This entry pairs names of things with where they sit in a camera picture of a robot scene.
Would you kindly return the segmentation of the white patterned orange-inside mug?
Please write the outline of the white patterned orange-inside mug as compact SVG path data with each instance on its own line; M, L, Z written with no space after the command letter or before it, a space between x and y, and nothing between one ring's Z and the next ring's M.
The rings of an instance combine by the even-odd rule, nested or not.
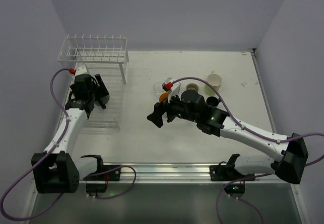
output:
M168 92L163 93L163 94L159 97L159 102L163 102L163 101L165 101L165 100L168 100L168 97L169 97L169 93L168 93Z

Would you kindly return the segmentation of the navy patterned cup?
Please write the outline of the navy patterned cup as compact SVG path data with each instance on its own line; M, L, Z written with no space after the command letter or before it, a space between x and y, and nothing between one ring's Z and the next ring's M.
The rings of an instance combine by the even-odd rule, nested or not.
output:
M217 107L219 105L219 99L217 97L214 97L214 96L210 96L206 99L206 103L209 105L209 106L212 106L212 107Z

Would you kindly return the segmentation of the speckled beige bowl cup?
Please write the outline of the speckled beige bowl cup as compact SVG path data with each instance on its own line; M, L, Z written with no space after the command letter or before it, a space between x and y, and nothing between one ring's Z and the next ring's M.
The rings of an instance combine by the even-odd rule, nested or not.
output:
M194 90L196 92L198 92L199 90L199 86L195 83L189 83L186 85L186 89L185 90Z

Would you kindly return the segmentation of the clear drinking glass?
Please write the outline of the clear drinking glass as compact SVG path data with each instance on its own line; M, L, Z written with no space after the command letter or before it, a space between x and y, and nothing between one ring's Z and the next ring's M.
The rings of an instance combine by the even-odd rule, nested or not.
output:
M163 89L163 84L161 82L157 82L153 85L153 91L155 96L159 97L160 95L162 95L165 90Z

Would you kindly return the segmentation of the yellow green mug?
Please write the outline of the yellow green mug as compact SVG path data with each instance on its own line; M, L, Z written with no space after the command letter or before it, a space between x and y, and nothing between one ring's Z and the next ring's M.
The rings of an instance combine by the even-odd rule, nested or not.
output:
M215 91L218 91L223 83L223 79L214 70L206 77L206 82L212 87L205 85L205 92L207 95L215 95Z

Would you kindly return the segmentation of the dark green mug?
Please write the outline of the dark green mug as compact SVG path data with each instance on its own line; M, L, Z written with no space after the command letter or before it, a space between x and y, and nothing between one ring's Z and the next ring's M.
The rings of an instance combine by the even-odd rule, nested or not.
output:
M100 106L102 109L106 109L106 105L110 100L110 95L105 95L103 97L97 98L95 100L95 105Z

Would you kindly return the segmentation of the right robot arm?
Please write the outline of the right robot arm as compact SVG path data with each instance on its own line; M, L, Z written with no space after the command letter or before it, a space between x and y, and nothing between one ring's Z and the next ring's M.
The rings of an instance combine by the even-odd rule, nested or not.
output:
M229 113L216 107L194 90L187 90L157 102L147 119L157 127L175 118L196 123L205 134L228 138L243 143L261 152L259 156L244 157L233 154L220 166L211 167L216 175L213 180L236 180L255 178L257 174L274 174L288 183L299 184L308 159L308 150L303 139L274 134L248 125L230 117Z

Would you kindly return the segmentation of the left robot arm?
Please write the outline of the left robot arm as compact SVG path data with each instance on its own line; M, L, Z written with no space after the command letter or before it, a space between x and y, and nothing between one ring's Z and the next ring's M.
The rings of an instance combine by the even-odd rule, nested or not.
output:
M41 194L75 193L80 180L103 171L100 155L85 155L74 161L70 154L94 107L106 108L109 92L99 74L76 75L70 88L55 136L42 153L31 158L36 189Z

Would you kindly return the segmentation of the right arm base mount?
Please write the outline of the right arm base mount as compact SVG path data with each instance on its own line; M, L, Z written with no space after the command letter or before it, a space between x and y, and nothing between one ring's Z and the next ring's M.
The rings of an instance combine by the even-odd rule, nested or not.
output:
M233 181L244 177L251 177L248 181L255 181L254 174L244 175L235 170L235 163L240 154L233 154L227 162L222 161L216 165L209 166L211 181ZM245 193L245 180L232 183L224 189L224 192L230 196L242 197Z

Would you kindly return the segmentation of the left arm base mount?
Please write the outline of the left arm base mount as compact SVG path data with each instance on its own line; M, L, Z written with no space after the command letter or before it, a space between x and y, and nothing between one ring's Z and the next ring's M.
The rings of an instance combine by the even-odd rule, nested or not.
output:
M86 182L89 197L99 198L105 193L109 181L120 180L121 165L105 165L100 155L83 155L79 167L80 180Z

